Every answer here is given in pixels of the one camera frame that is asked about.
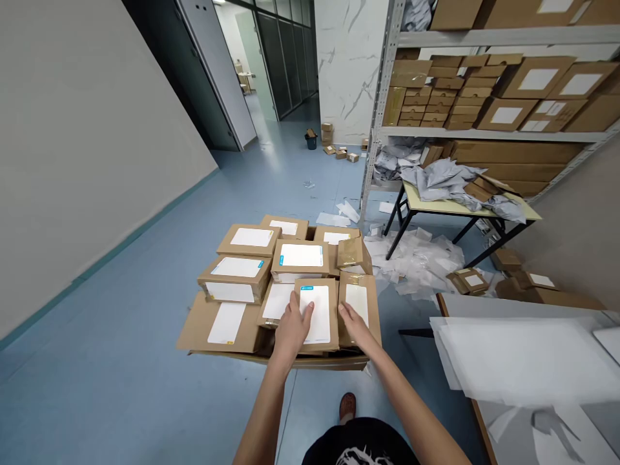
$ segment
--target white label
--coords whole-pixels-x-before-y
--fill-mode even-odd
[[[557,69],[530,70],[521,81],[519,90],[544,90],[557,72]]]
[[[224,257],[211,271],[211,274],[256,278],[264,263],[264,260],[252,260],[251,258]]]
[[[269,226],[273,227],[281,227],[282,234],[288,234],[289,236],[294,236],[297,234],[297,223],[289,223],[289,222],[279,222],[278,220],[271,220]]]
[[[530,273],[530,279],[534,284],[547,285],[551,287],[555,287],[555,284],[547,278],[546,276],[541,276],[540,274],[532,274]]]
[[[215,300],[234,300],[235,302],[254,303],[252,286],[249,284],[205,283],[209,295]]]
[[[368,295],[364,286],[347,284],[347,294],[345,302],[353,307],[359,316],[364,319],[366,326],[368,324]]]
[[[299,291],[299,310],[303,312],[310,302],[315,303],[315,310],[310,320],[310,331],[304,344],[321,344],[329,342],[329,286],[302,286]]]
[[[491,124],[512,124],[515,122],[523,108],[501,107],[495,111],[491,118]]]
[[[467,283],[472,287],[484,284],[484,281],[482,281],[476,274],[473,274],[472,276],[465,276],[465,281],[467,281]]]
[[[323,266],[323,246],[282,244],[280,266]]]
[[[291,301],[291,292],[295,289],[295,282],[291,284],[272,284],[265,309],[263,310],[263,318],[281,319],[284,309]]]
[[[210,344],[234,344],[239,332],[245,304],[222,302],[207,337]]]
[[[576,74],[566,83],[560,95],[585,95],[602,76],[602,74]]]
[[[267,247],[273,231],[269,229],[239,228],[234,234],[232,245],[252,245],[254,247]]]
[[[347,239],[351,239],[351,235],[342,232],[327,232],[323,234],[323,241],[331,245],[338,245],[338,242]]]

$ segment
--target table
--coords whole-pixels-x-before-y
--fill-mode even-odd
[[[402,200],[402,197],[405,194],[407,194],[407,198],[405,200]],[[398,231],[398,234],[394,239],[394,242],[392,243],[389,252],[387,253],[386,260],[389,260],[392,256],[394,250],[396,249],[396,246],[398,245],[398,242],[400,241],[400,238],[409,226],[409,223],[411,222],[413,216],[418,213],[433,213],[447,214],[452,216],[467,216],[471,218],[470,222],[467,223],[467,226],[465,226],[465,228],[463,228],[463,230],[461,230],[461,232],[458,233],[458,235],[454,238],[454,240],[452,241],[453,243],[457,243],[480,218],[487,218],[491,222],[491,224],[494,226],[495,230],[499,234],[500,239],[499,241],[491,245],[491,247],[478,255],[478,257],[468,263],[465,268],[471,268],[476,266],[491,253],[495,252],[506,242],[514,238],[525,228],[527,228],[534,222],[542,219],[521,197],[510,194],[508,192],[504,193],[504,195],[509,199],[516,200],[522,205],[523,212],[526,218],[525,224],[518,223],[510,231],[506,231],[505,221],[488,209],[482,209],[480,211],[473,212],[464,205],[455,202],[454,200],[435,200],[431,202],[424,202],[420,199],[418,189],[413,184],[403,181],[402,186],[400,187],[400,192],[398,193],[398,198],[396,200],[396,203],[394,204],[394,209],[389,216],[389,221],[387,222],[386,229],[383,232],[384,236],[388,235],[387,233],[389,231],[389,227],[392,226],[394,216],[398,215],[398,224],[400,225],[400,230]],[[402,213],[400,211],[400,209],[404,205],[407,205],[408,210],[407,216],[405,218],[402,217]]]

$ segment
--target yellow tabletop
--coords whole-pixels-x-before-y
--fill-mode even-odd
[[[414,185],[404,181],[403,184],[405,186],[405,193],[407,194],[409,208],[411,210],[430,213],[452,213],[466,216],[486,216],[491,218],[499,218],[489,209],[483,208],[480,211],[473,212],[469,210],[465,205],[461,205],[454,200],[435,200],[431,202],[424,202],[420,200],[418,189]],[[505,192],[503,195],[505,195],[509,199],[516,200],[521,204],[521,206],[523,207],[523,213],[525,214],[525,218],[527,220],[537,221],[542,219],[540,215],[538,215],[538,213],[536,213],[532,209],[532,207],[530,207],[521,197],[509,194],[508,192]]]

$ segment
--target brown shoe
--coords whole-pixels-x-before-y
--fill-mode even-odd
[[[346,393],[340,400],[340,424],[344,425],[347,421],[355,418],[355,395]]]

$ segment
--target shelving unit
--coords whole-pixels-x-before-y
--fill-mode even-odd
[[[588,144],[566,168],[558,174],[538,195],[528,199],[535,202],[546,194],[557,182],[577,168],[584,160],[596,153],[603,145],[620,132],[620,121],[606,132],[502,132],[489,130],[456,130],[422,127],[383,127],[383,115],[388,96],[389,81],[398,47],[493,47],[527,45],[584,45],[620,44],[620,25],[613,26],[569,26],[553,28],[483,29],[465,32],[401,32],[400,24],[404,0],[391,0],[388,8],[386,34],[381,56],[377,94],[373,107],[373,119],[364,182],[360,197],[362,221],[366,216],[366,206],[371,191],[397,192],[396,184],[378,186],[373,184],[375,160],[388,136],[414,136],[429,138],[486,139],[513,141],[580,142]]]

